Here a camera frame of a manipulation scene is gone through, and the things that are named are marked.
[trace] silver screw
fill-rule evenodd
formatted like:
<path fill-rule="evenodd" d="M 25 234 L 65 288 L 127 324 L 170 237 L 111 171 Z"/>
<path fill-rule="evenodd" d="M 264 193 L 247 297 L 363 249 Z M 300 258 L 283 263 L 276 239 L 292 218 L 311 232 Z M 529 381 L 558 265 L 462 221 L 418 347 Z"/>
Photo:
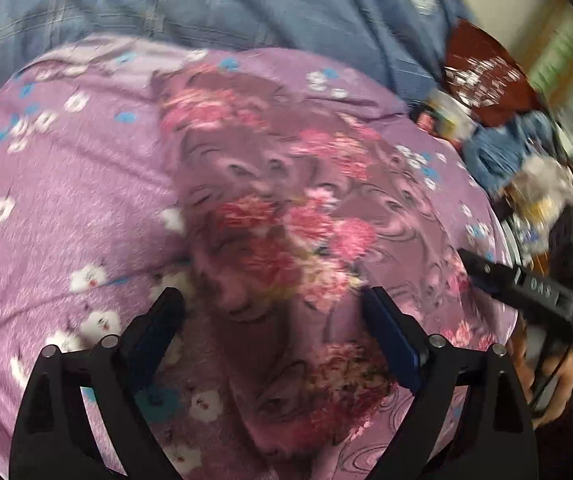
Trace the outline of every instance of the silver screw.
<path fill-rule="evenodd" d="M 114 346 L 118 345 L 118 341 L 120 338 L 116 335 L 107 335 L 106 337 L 102 338 L 102 346 L 104 348 L 113 348 Z"/>
<path fill-rule="evenodd" d="M 51 357 L 57 352 L 57 346 L 49 345 L 42 348 L 42 357 Z"/>
<path fill-rule="evenodd" d="M 430 335 L 429 343 L 431 343 L 431 346 L 435 346 L 435 348 L 444 348 L 447 346 L 447 340 L 444 338 L 444 336 L 439 334 Z"/>
<path fill-rule="evenodd" d="M 494 354 L 499 355 L 500 357 L 503 357 L 507 354 L 507 349 L 505 348 L 504 345 L 501 345 L 500 343 L 496 343 L 491 347 L 491 349 L 493 350 Z"/>

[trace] purple blanket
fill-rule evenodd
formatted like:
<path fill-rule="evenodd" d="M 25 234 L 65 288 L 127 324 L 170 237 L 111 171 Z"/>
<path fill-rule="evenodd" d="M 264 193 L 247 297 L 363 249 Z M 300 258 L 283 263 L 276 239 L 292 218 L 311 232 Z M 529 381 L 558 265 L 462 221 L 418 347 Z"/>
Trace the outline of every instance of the purple blanket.
<path fill-rule="evenodd" d="M 9 81 L 0 471 L 39 349 L 88 348 L 176 286 L 185 328 L 136 398 L 176 469 L 365 476 L 412 399 L 364 334 L 357 288 L 385 286 L 428 332 L 468 348 L 506 341 L 516 318 L 473 297 L 455 253 L 507 258 L 486 195 L 405 113 L 355 70 L 280 49 L 95 36 Z"/>

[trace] hand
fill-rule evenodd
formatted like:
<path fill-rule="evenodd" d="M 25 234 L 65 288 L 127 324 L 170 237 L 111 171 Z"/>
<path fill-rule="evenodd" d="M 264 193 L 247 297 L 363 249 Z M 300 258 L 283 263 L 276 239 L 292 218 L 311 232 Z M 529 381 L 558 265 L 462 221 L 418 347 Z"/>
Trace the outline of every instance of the hand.
<path fill-rule="evenodd" d="M 507 344 L 507 349 L 511 355 L 511 360 L 518 374 L 518 379 L 522 385 L 527 402 L 531 402 L 533 393 L 531 386 L 534 382 L 534 371 L 527 365 L 525 355 L 527 354 L 527 339 L 523 327 L 516 328 L 510 341 Z M 553 373 L 553 370 L 560 363 L 560 356 L 550 357 L 545 360 L 542 371 L 545 375 Z M 573 352 L 570 352 L 565 359 L 563 365 L 557 371 L 558 384 L 555 388 L 549 406 L 545 414 L 533 421 L 534 428 L 543 424 L 556 420 L 563 413 L 566 408 L 571 393 L 573 392 Z"/>

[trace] denim cloth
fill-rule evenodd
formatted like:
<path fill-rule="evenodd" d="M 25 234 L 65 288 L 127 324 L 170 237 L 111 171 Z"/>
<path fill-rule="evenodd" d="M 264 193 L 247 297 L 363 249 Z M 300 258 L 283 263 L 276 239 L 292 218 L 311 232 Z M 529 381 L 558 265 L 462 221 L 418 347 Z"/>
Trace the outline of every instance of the denim cloth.
<path fill-rule="evenodd" d="M 282 46 L 345 62 L 422 100 L 462 0 L 0 0 L 0 87 L 60 44 L 113 32 L 189 47 Z"/>
<path fill-rule="evenodd" d="M 499 128 L 480 127 L 462 146 L 462 158 L 478 184 L 493 195 L 540 147 L 553 152 L 553 124 L 545 113 L 534 111 L 516 116 Z"/>

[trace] blue fabric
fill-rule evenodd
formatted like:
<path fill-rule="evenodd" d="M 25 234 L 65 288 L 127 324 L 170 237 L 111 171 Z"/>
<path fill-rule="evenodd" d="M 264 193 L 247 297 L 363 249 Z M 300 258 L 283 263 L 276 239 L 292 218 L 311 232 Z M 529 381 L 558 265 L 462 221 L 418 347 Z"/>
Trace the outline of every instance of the blue fabric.
<path fill-rule="evenodd" d="M 0 86 L 23 65 L 92 32 L 184 46 L 283 46 L 341 60 L 422 100 L 440 78 L 462 0 L 0 0 Z"/>
<path fill-rule="evenodd" d="M 462 146 L 467 170 L 487 193 L 495 194 L 522 168 L 525 157 L 551 152 L 553 125 L 546 114 L 529 112 L 500 128 L 480 128 Z"/>

